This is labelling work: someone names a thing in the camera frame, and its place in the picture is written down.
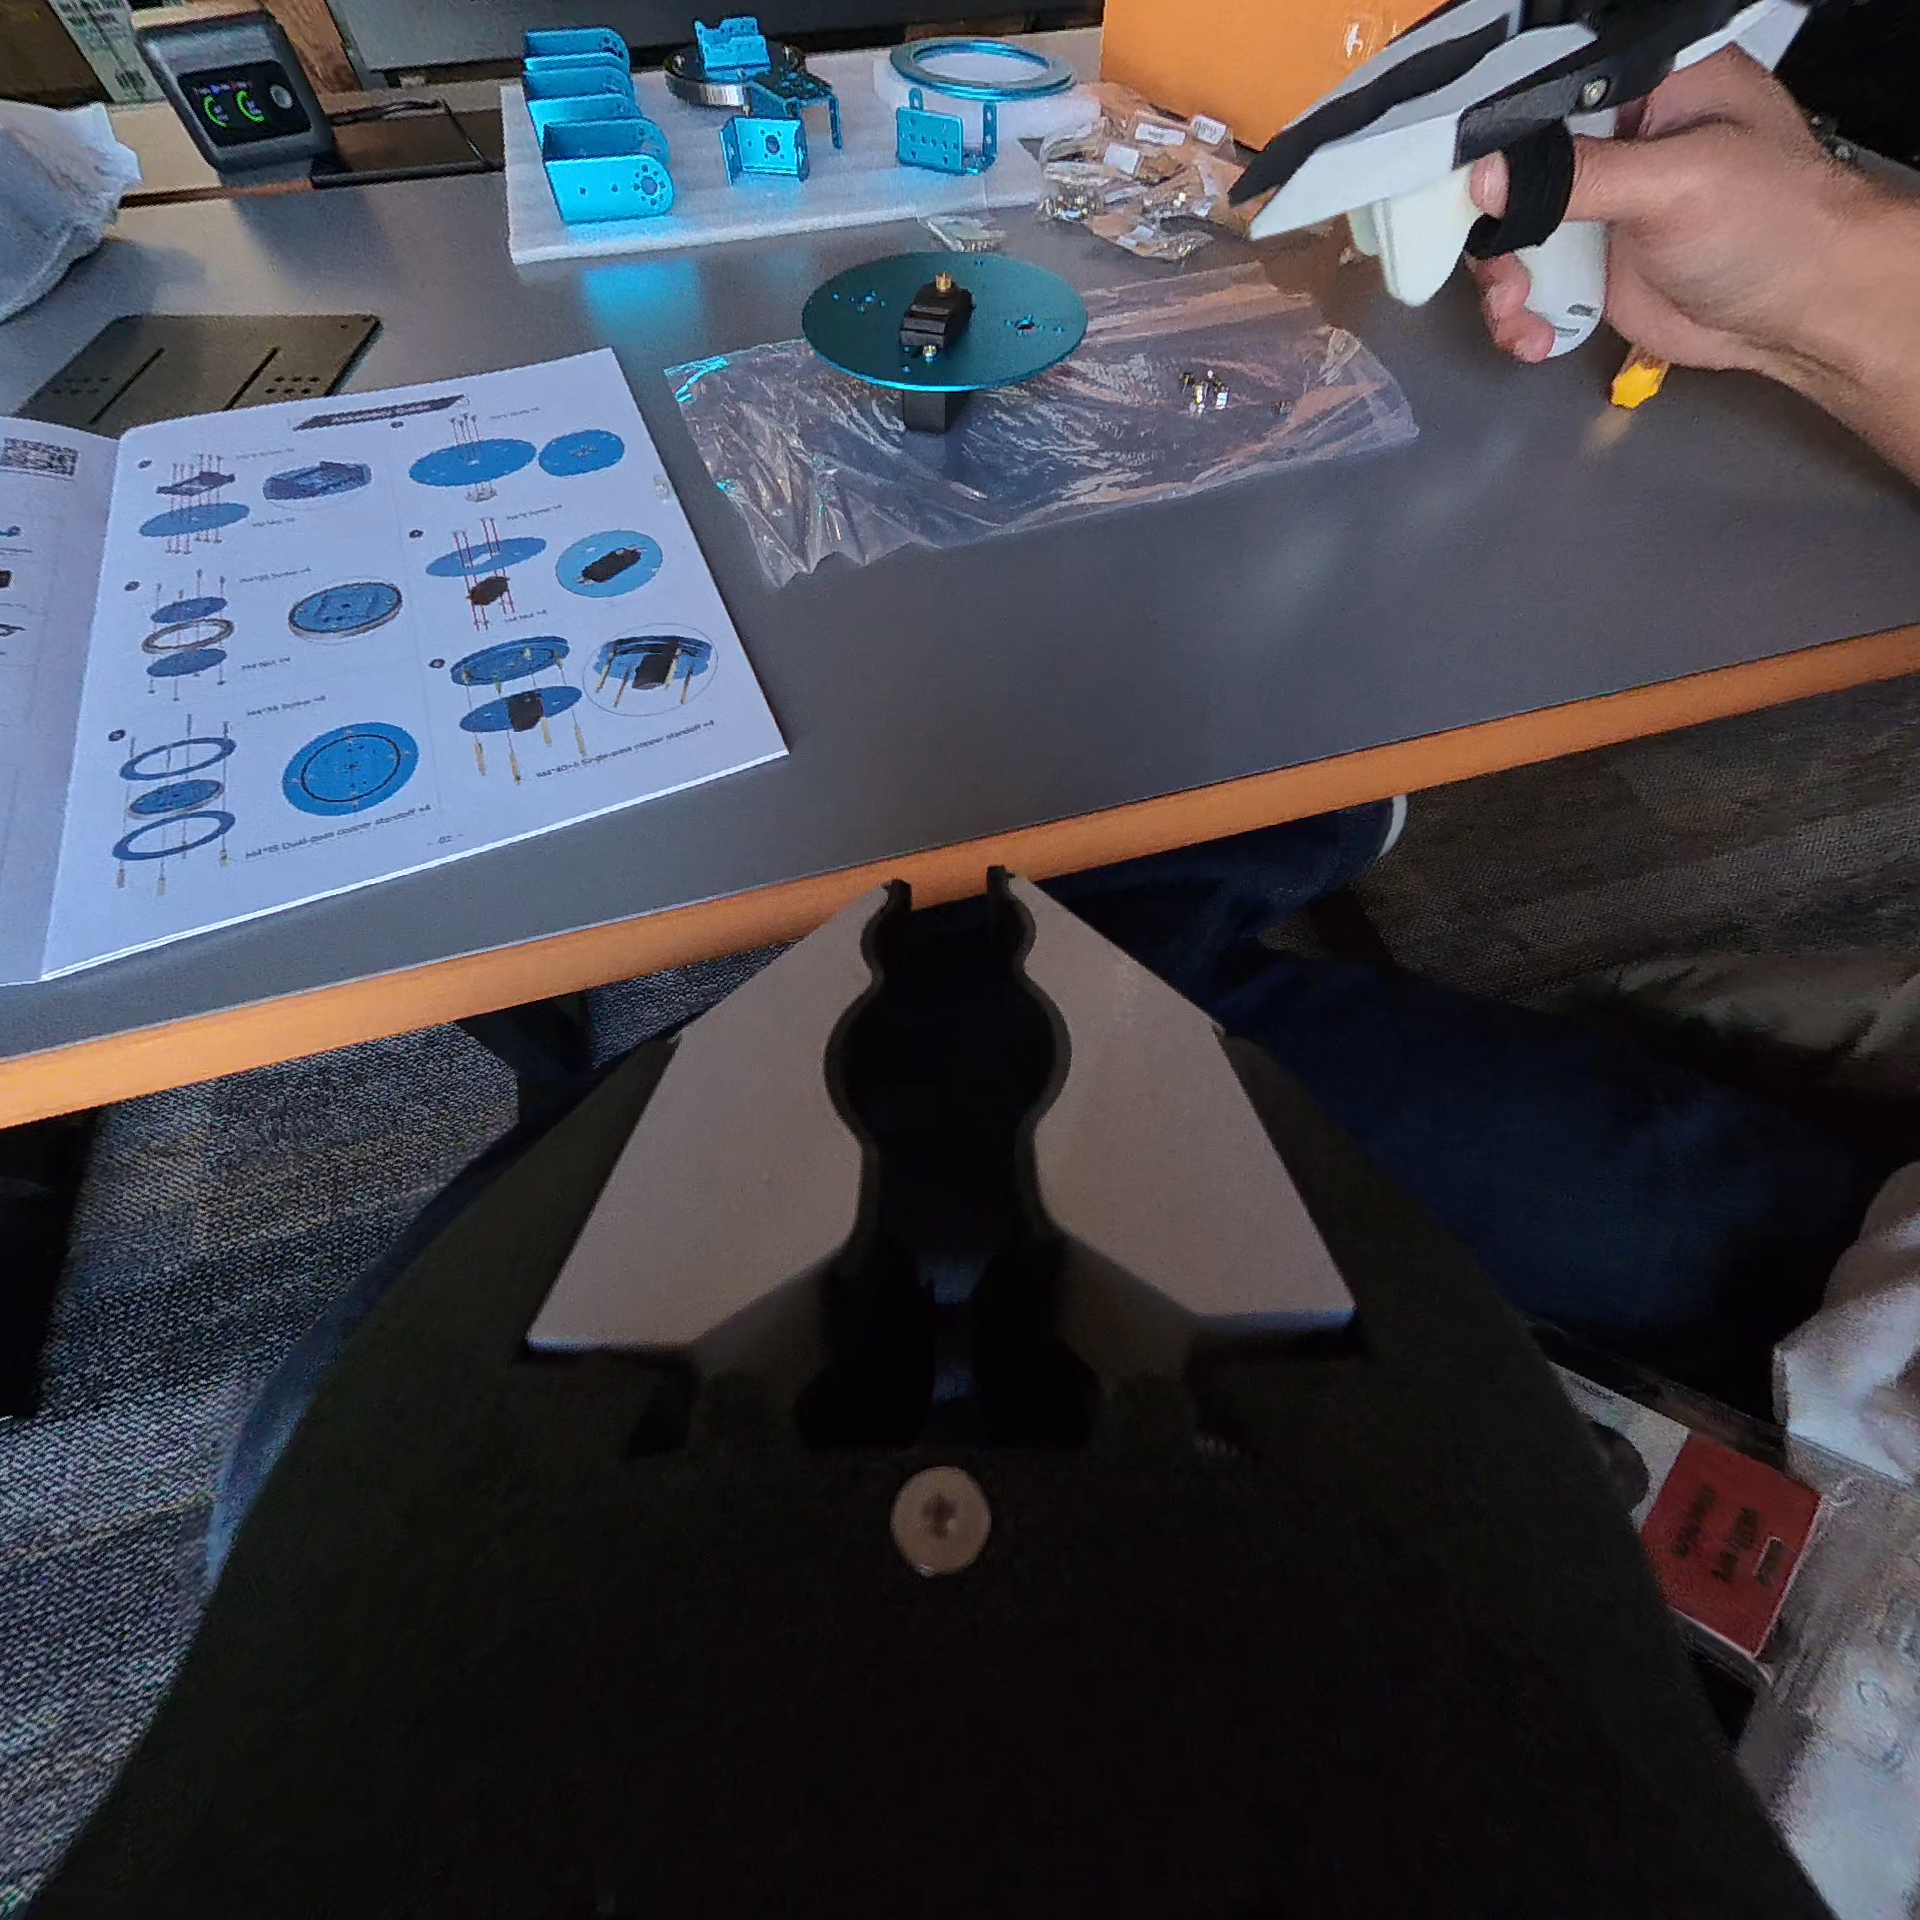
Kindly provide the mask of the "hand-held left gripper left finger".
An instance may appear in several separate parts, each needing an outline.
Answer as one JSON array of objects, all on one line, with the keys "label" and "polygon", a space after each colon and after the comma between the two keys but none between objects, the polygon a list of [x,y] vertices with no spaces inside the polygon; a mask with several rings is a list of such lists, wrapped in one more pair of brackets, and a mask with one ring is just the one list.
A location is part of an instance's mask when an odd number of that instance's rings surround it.
[{"label": "hand-held left gripper left finger", "polygon": [[528,1325],[540,1354],[925,1354],[847,1036],[910,914],[887,881],[680,1029]]}]

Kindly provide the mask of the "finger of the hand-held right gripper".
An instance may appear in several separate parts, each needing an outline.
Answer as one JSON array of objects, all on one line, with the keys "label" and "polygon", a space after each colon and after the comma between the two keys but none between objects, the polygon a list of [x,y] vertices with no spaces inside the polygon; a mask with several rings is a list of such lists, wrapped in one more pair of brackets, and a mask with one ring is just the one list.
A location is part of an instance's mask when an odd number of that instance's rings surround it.
[{"label": "finger of the hand-held right gripper", "polygon": [[1444,85],[1450,75],[1487,73],[1487,89],[1459,116],[1455,131],[1477,115],[1492,128],[1530,128],[1544,113],[1578,113],[1578,4],[1447,4],[1394,37],[1326,98],[1366,87],[1384,71],[1418,73],[1414,87],[1427,79]]},{"label": "finger of the hand-held right gripper", "polygon": [[1231,187],[1231,203],[1253,210],[1250,234],[1293,234],[1447,175],[1459,116],[1491,79],[1462,71],[1444,85],[1427,79],[1414,87],[1418,79],[1388,71],[1275,133]]}]

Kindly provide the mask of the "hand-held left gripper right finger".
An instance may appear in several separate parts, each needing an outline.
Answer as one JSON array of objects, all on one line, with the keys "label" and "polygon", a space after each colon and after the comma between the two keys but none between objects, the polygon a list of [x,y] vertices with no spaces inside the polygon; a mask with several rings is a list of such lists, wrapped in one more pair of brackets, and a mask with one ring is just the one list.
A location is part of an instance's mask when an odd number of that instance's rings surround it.
[{"label": "hand-held left gripper right finger", "polygon": [[994,874],[1053,1071],[1027,1125],[1063,1338],[1319,1338],[1354,1295],[1215,1024],[1037,885]]}]

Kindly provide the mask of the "blue round plate with servo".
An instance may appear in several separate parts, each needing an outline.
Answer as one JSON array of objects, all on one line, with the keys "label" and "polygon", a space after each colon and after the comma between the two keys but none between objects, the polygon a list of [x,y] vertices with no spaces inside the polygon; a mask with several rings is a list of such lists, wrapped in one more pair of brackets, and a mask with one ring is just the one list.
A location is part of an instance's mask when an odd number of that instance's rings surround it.
[{"label": "blue round plate with servo", "polygon": [[899,396],[906,431],[948,433],[976,393],[1039,377],[1085,338],[1068,279],[998,255],[882,257],[815,289],[803,333],[822,362]]}]

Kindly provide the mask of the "person's right hand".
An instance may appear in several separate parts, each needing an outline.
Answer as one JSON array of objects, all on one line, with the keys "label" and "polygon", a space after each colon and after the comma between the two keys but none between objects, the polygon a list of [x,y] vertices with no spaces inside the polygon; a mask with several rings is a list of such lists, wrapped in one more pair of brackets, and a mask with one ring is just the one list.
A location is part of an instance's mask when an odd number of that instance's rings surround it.
[{"label": "person's right hand", "polygon": [[1791,96],[1731,47],[1573,146],[1573,225],[1606,232],[1604,319],[1683,369],[1794,384],[1874,179],[1832,159]]}]

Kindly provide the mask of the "orange cardboard box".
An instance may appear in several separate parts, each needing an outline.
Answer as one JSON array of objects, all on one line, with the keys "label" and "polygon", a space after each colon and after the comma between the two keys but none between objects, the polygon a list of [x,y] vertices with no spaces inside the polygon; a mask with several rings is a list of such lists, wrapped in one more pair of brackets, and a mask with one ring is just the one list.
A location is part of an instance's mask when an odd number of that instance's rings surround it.
[{"label": "orange cardboard box", "polygon": [[1437,2],[1109,2],[1100,75],[1262,149]]}]

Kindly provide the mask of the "pile of small hardware bags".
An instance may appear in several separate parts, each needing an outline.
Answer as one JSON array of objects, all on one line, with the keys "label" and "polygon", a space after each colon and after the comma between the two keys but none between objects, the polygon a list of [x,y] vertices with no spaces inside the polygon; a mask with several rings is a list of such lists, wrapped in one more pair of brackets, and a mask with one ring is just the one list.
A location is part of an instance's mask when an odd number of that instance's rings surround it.
[{"label": "pile of small hardware bags", "polygon": [[924,223],[950,249],[996,249],[998,219],[1019,209],[1149,261],[1181,261],[1215,239],[1243,239],[1250,228],[1253,210],[1231,203],[1243,154],[1212,116],[1162,113],[1109,83],[1027,100],[918,89],[940,113],[962,113],[972,128],[978,105],[996,103],[991,170],[940,177],[901,168]]}]

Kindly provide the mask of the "clear plastic bag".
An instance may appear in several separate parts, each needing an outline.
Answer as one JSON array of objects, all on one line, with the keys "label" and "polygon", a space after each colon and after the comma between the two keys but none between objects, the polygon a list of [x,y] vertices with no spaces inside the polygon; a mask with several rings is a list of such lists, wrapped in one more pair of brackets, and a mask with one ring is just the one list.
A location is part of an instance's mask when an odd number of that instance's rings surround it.
[{"label": "clear plastic bag", "polygon": [[[1229,405],[1186,409],[1183,370],[1219,373]],[[827,369],[803,340],[663,376],[773,585],[827,560],[954,548],[1368,457],[1419,433],[1372,349],[1260,267],[1090,293],[1072,357],[972,399],[946,435],[907,433],[892,393]],[[1293,418],[1272,416],[1284,399]]]}]

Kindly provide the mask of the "white cloth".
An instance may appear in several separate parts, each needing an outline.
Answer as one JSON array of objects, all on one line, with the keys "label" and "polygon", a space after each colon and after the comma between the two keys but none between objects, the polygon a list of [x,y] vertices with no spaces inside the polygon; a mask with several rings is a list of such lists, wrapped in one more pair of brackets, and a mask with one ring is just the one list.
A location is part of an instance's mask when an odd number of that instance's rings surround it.
[{"label": "white cloth", "polygon": [[1918,1485],[1918,1167],[1898,1170],[1835,1261],[1821,1307],[1774,1354],[1791,1459]]}]

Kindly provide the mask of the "clear plastic wrapping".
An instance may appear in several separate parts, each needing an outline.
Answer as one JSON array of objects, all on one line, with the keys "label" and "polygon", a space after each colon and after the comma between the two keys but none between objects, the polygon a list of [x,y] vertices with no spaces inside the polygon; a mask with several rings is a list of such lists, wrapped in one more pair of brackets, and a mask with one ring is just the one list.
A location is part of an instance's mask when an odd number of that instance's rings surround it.
[{"label": "clear plastic wrapping", "polygon": [[1835,1915],[1916,1919],[1916,1491],[1846,1473],[1824,1495],[1738,1757]]}]

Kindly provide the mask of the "dark flat pad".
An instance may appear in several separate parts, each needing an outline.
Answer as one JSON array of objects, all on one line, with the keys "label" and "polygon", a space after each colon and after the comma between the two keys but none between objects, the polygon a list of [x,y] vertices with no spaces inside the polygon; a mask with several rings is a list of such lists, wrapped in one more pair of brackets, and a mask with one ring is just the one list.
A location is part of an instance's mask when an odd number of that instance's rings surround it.
[{"label": "dark flat pad", "polygon": [[376,185],[501,175],[498,111],[394,98],[330,116],[334,146],[308,162],[314,185]]}]

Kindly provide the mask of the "white plastic bag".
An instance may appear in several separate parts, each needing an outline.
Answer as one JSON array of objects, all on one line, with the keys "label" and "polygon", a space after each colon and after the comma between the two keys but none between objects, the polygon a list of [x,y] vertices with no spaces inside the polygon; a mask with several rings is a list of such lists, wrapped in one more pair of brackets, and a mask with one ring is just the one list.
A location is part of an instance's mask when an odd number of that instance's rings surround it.
[{"label": "white plastic bag", "polygon": [[136,180],[104,105],[3,103],[3,320],[103,242]]}]

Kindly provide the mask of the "blue long-armed bracket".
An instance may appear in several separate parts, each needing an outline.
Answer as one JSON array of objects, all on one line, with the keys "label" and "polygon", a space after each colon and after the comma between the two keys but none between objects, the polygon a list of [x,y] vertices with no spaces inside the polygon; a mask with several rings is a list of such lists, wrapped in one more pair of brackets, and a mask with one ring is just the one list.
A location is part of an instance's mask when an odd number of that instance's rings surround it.
[{"label": "blue long-armed bracket", "polygon": [[976,128],[962,113],[940,113],[922,87],[895,111],[895,162],[940,177],[978,177],[998,155],[996,103],[980,103]]}]

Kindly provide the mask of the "blue claw bracket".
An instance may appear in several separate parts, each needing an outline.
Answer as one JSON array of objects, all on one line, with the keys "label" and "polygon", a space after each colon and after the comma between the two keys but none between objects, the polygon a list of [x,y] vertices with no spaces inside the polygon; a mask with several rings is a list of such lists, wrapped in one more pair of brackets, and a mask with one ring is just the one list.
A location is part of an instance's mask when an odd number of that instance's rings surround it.
[{"label": "blue claw bracket", "polygon": [[744,115],[755,122],[791,119],[803,124],[808,111],[822,108],[831,133],[831,146],[846,149],[844,119],[836,92],[805,67],[767,67],[744,80]]}]

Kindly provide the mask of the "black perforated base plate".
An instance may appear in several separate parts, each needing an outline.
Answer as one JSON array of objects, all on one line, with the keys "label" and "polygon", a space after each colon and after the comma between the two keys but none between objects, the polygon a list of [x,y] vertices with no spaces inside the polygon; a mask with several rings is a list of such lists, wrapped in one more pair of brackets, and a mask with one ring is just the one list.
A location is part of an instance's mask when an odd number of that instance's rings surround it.
[{"label": "black perforated base plate", "polygon": [[109,320],[4,415],[117,440],[168,418],[323,400],[376,332],[365,313]]}]

